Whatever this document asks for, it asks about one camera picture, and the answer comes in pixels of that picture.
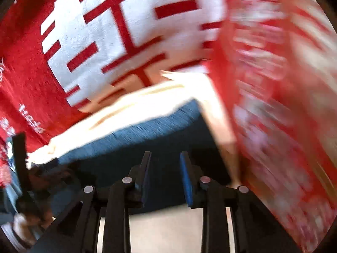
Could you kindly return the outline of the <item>person's left hand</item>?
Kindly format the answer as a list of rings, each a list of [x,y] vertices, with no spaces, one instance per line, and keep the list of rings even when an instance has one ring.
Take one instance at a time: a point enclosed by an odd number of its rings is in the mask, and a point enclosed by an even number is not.
[[[14,216],[13,230],[28,245],[33,246],[38,230],[45,230],[54,220],[51,209],[46,209],[41,217],[33,213],[19,213]]]

